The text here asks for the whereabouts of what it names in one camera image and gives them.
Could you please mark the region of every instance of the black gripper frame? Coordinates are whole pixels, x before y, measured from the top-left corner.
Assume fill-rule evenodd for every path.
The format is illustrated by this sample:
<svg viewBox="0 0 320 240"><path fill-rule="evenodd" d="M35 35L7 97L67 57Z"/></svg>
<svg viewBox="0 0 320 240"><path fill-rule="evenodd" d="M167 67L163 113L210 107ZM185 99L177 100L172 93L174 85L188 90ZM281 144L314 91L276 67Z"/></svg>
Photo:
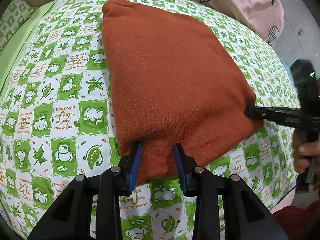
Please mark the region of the black gripper frame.
<svg viewBox="0 0 320 240"><path fill-rule="evenodd" d="M272 214L240 178L214 175L198 167L186 156L182 145L175 145L182 165L176 161L180 188L185 196L196 197L192 240L219 240L218 195L222 195L226 240L288 240Z"/></svg>

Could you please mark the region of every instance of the pink fabric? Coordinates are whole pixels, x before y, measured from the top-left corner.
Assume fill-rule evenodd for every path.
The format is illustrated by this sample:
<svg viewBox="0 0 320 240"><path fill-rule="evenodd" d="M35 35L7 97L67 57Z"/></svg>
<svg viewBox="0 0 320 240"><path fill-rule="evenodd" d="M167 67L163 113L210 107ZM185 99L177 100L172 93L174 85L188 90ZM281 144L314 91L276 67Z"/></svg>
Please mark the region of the pink fabric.
<svg viewBox="0 0 320 240"><path fill-rule="evenodd" d="M271 45L276 39L269 32L274 32L278 37L284 26L284 10L280 0L210 0L201 4L238 20Z"/></svg>

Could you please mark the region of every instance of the bed sheet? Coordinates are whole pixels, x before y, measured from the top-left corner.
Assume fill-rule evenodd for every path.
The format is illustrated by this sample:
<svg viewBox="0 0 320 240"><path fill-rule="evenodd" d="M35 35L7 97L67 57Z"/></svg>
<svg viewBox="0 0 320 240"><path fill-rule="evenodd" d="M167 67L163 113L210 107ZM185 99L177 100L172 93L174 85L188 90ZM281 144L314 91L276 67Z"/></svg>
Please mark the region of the bed sheet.
<svg viewBox="0 0 320 240"><path fill-rule="evenodd" d="M76 174L98 175L119 161L101 39L106 1L57 0L28 39L0 104L0 201L23 237ZM200 20L239 66L258 106L299 107L273 49L244 25L188 0L129 1ZM240 175L271 209L295 185L292 133L265 122L207 168L220 176ZM136 187L119 201L124 239L191 239L196 199L182 195L177 178ZM221 198L219 208L224 238Z"/></svg>

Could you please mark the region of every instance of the finger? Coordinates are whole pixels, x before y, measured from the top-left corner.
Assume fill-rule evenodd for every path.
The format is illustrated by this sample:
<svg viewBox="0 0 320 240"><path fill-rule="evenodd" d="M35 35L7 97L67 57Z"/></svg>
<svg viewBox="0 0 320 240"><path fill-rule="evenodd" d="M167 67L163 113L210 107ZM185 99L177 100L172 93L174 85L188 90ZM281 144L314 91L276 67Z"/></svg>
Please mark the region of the finger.
<svg viewBox="0 0 320 240"><path fill-rule="evenodd" d="M299 153L299 146L301 145L301 140L297 132L295 132L292 136L292 147L293 150Z"/></svg>
<svg viewBox="0 0 320 240"><path fill-rule="evenodd" d="M294 167L294 170L296 171L296 173L299 173L299 174L302 174L306 171L306 169L298 168L298 167Z"/></svg>
<svg viewBox="0 0 320 240"><path fill-rule="evenodd" d="M296 168L306 169L310 166L310 161L308 159L295 159L293 165Z"/></svg>
<svg viewBox="0 0 320 240"><path fill-rule="evenodd" d="M308 142L299 146L299 154L302 156L319 156L320 141Z"/></svg>

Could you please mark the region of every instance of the folded towel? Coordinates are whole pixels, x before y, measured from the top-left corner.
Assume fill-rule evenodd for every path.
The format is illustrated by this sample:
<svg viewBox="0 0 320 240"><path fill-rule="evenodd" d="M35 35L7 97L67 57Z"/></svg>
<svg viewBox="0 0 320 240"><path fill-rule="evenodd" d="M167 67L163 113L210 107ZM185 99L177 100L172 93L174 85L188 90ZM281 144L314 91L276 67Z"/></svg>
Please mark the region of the folded towel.
<svg viewBox="0 0 320 240"><path fill-rule="evenodd" d="M120 155L143 145L138 184L175 174L174 143L206 166L261 127L244 115L254 92L206 25L125 0L102 10Z"/></svg>

